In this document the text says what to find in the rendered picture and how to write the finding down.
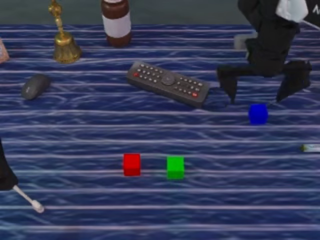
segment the striped tablecloth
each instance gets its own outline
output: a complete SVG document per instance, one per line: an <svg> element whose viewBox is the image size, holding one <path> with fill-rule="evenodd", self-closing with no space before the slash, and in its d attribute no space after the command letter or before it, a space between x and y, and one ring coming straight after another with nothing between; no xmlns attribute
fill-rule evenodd
<svg viewBox="0 0 320 240"><path fill-rule="evenodd" d="M248 104L274 99L282 77L241 78L234 107L196 110L127 84L144 61L217 84L215 68L242 63L233 36L249 26L138 25L132 45L107 46L103 26L65 26L83 50L52 60L51 25L0 25L11 60L0 65L0 136L37 214L0 192L1 240L320 240L320 32L309 26L290 59L310 59L312 88L251 126ZM26 79L50 91L24 101ZM212 93L209 106L221 100ZM124 177L122 155L141 153L142 176ZM185 157L185 179L166 179L166 156Z"/></svg>

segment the gray wall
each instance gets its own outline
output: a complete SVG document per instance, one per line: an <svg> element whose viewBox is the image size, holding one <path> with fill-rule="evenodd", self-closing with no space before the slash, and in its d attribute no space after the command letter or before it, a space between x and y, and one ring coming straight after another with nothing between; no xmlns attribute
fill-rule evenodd
<svg viewBox="0 0 320 240"><path fill-rule="evenodd" d="M246 24L237 0L129 0L133 24ZM54 24L50 0L0 0L0 24ZM100 0L59 0L66 24L102 24Z"/></svg>

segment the gray mouse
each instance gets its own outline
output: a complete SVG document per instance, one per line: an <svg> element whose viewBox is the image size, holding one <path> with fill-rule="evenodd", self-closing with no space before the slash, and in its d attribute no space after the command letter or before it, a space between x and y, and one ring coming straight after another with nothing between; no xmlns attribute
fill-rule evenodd
<svg viewBox="0 0 320 240"><path fill-rule="evenodd" d="M36 74L23 85L21 95L27 100L33 100L46 91L50 84L51 80L48 76Z"/></svg>

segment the golden bell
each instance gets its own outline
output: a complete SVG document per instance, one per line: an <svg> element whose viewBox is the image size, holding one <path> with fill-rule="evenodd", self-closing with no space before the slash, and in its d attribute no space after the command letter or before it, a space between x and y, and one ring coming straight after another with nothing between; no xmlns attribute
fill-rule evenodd
<svg viewBox="0 0 320 240"><path fill-rule="evenodd" d="M51 5L48 9L54 16L55 23L59 31L54 37L53 59L61 64L71 64L76 62L80 58L82 51L77 45L74 37L63 29L60 17L62 13L61 5L59 5L56 0L51 0Z"/></svg>

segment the black remote control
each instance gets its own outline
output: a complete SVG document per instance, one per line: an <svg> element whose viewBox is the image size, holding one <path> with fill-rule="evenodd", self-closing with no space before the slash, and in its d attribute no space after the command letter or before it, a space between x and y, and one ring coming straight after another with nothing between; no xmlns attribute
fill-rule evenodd
<svg viewBox="0 0 320 240"><path fill-rule="evenodd" d="M144 62L135 62L127 75L128 83L144 90L201 108L210 84Z"/></svg>

